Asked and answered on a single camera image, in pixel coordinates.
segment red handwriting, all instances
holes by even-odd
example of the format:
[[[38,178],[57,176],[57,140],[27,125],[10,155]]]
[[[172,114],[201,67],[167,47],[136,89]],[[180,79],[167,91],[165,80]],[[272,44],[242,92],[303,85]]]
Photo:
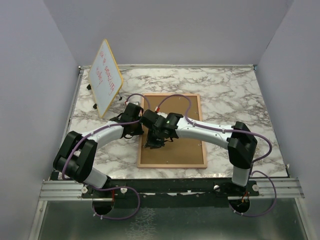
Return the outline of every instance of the red handwriting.
[[[113,82],[113,78],[111,76],[111,73],[110,73],[110,70],[109,70],[108,66],[105,66],[104,71],[105,71],[106,76],[108,77],[109,87],[110,87],[110,90],[111,90],[109,95],[111,95],[112,92],[115,90],[115,84]]]
[[[101,76],[101,74],[102,74],[102,71],[99,71],[99,67],[97,66],[96,67],[96,71],[95,71],[95,73],[96,73],[96,75],[98,76],[98,78],[99,78],[99,85],[102,83],[102,76]]]
[[[100,56],[101,58],[103,58],[104,55],[105,55],[104,51],[100,51],[99,56]]]

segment screw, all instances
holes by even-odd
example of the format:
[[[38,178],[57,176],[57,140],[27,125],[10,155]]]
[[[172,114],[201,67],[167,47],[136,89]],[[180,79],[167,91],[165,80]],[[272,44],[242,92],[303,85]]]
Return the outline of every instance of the screw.
[[[86,194],[88,192],[88,188],[84,186],[83,188],[81,188],[81,192],[83,194]]]
[[[120,192],[123,194],[125,194],[127,192],[127,190],[128,190],[127,188],[120,188]]]
[[[213,190],[216,192],[220,192],[220,186],[219,185],[214,185]]]
[[[252,185],[252,190],[255,192],[259,191],[259,186],[257,184]]]

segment black base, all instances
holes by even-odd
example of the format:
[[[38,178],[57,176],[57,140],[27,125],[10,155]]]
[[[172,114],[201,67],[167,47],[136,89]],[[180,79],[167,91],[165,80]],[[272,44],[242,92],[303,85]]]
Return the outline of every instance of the black base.
[[[252,186],[256,181],[249,181],[247,188],[234,185],[230,178],[185,178],[185,179],[113,179],[110,187],[128,186],[137,190],[141,208],[189,208],[216,207],[228,208],[228,197],[242,197],[246,191],[250,196],[258,196]],[[181,194],[191,191],[194,194]],[[82,194],[84,199],[111,198],[111,191],[97,191],[88,187]],[[138,204],[136,194],[130,189],[126,193],[115,190],[114,208],[133,209]]]

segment wooden frame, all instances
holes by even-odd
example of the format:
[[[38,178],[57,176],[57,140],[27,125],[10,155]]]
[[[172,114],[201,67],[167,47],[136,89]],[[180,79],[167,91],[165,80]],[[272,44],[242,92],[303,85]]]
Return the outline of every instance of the wooden frame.
[[[99,105],[98,105],[98,102],[97,102],[96,94],[95,94],[95,88],[93,87],[93,84],[92,84],[92,81],[91,81],[91,78],[90,78],[90,72],[91,72],[91,69],[93,68],[93,66],[95,65],[95,62],[96,62],[96,60],[97,60],[97,58],[98,58],[98,54],[99,54],[100,50],[103,49],[104,43],[106,43],[106,45],[107,45],[107,47],[108,47],[108,50],[109,50],[110,55],[111,55],[111,57],[112,57],[112,59],[113,59],[114,65],[115,65],[115,67],[116,67],[116,70],[117,70],[117,72],[118,72],[118,74],[119,74],[119,76],[120,76],[120,78],[121,78],[121,84],[120,84],[119,88],[117,89],[117,91],[115,92],[115,94],[114,94],[112,100],[110,101],[108,107],[105,109],[105,111],[104,111],[103,113],[101,113],[101,112],[100,112],[101,110],[100,110]],[[111,48],[110,48],[110,46],[109,46],[109,43],[108,43],[107,39],[104,39],[104,40],[102,41],[102,43],[101,43],[101,45],[100,45],[100,47],[99,47],[99,50],[98,50],[98,52],[97,52],[96,55],[95,55],[95,58],[94,58],[94,60],[93,60],[93,63],[92,63],[92,65],[91,65],[91,67],[90,67],[90,70],[89,70],[89,72],[88,72],[88,81],[89,81],[89,83],[90,83],[90,85],[91,85],[91,87],[92,87],[91,89],[92,89],[92,93],[93,93],[93,98],[94,98],[94,102],[97,104],[97,107],[96,107],[96,108],[97,108],[97,110],[98,110],[99,117],[100,117],[100,118],[103,118],[103,117],[106,115],[106,113],[107,113],[108,109],[110,108],[111,104],[112,104],[113,101],[115,100],[115,97],[116,97],[117,94],[119,93],[120,89],[122,88],[122,85],[124,84],[124,78],[122,77],[122,74],[121,74],[121,72],[120,72],[120,69],[119,69],[119,67],[118,67],[118,65],[117,65],[116,59],[115,59],[115,57],[114,57],[114,55],[113,55],[113,53],[112,53],[112,51],[111,51]]]
[[[144,96],[169,96],[174,93],[143,93]],[[185,96],[190,97],[196,97],[197,98],[197,108],[198,108],[198,115],[199,115],[199,121],[203,120],[202,117],[202,109],[201,109],[201,103],[200,103],[200,95],[198,93],[182,93]],[[142,99],[141,101],[141,107],[144,107],[145,101]],[[138,147],[138,159],[137,159],[137,167],[138,168],[189,168],[189,169],[206,169],[208,166],[207,162],[207,151],[205,142],[201,142],[202,146],[202,156],[203,156],[203,164],[143,164],[141,163],[141,154],[142,154],[142,135],[139,137],[139,147]]]

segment wooden whiteboard frame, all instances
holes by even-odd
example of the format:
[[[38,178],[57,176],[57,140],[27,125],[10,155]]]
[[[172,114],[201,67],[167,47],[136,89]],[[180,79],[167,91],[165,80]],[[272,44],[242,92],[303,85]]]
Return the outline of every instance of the wooden whiteboard frame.
[[[119,89],[116,91],[116,93],[114,94],[114,97],[112,98],[110,104],[108,105],[108,107],[106,108],[106,110],[104,111],[103,114],[101,114],[101,112],[100,112],[100,110],[99,110],[99,106],[98,106],[98,104],[97,104],[96,109],[98,110],[98,114],[99,114],[100,118],[102,118],[102,119],[103,119],[104,116],[106,115],[106,113],[107,113],[107,111],[109,110],[111,104],[114,102],[116,96],[118,95],[120,89],[122,88],[122,86],[123,86],[123,84],[124,84],[124,78],[122,77],[122,74],[121,74],[121,72],[120,72],[120,69],[119,69],[118,64],[117,64],[117,62],[116,62],[116,59],[115,59],[115,57],[114,57],[114,54],[113,54],[112,51],[111,51],[111,48],[110,48],[110,46],[109,46],[109,43],[108,43],[107,39],[104,39],[104,40],[102,41],[102,43],[101,43],[101,45],[100,45],[100,47],[99,47],[99,50],[98,50],[98,52],[97,52],[96,55],[95,55],[95,58],[94,58],[93,63],[96,61],[96,59],[97,59],[97,57],[98,57],[98,54],[99,54],[99,52],[100,52],[100,48],[102,47],[102,45],[104,44],[104,42],[105,42],[106,45],[108,46],[108,49],[109,49],[109,52],[110,52],[110,54],[111,54],[111,56],[112,56],[113,62],[114,62],[114,64],[115,64],[115,67],[116,67],[116,69],[117,69],[117,71],[118,71],[118,73],[119,73],[119,76],[120,76],[120,78],[121,78],[121,85],[120,85]],[[88,72],[88,80],[89,80],[89,84],[92,86],[91,79],[90,79],[90,71],[91,71],[91,69],[92,69],[92,66],[90,67],[90,70],[89,70],[89,72]],[[97,103],[97,98],[96,98],[95,91],[94,91],[93,87],[91,88],[91,90],[92,90],[94,102]]]
[[[174,93],[143,93],[144,96],[169,96]],[[202,109],[201,109],[201,103],[200,103],[200,94],[196,93],[182,93],[182,95],[188,96],[188,97],[196,97],[197,103],[198,103],[198,114],[199,114],[199,121],[202,121]],[[141,107],[143,108],[145,105],[145,99],[142,98],[141,100]],[[174,168],[188,168],[188,169],[206,169],[208,167],[208,161],[207,161],[207,151],[205,142],[201,141],[201,147],[202,147],[202,156],[203,156],[203,164],[142,164],[141,163],[141,151],[142,151],[142,135],[139,137],[139,145],[138,145],[138,159],[137,159],[137,167],[138,168],[163,168],[163,169],[174,169]]]

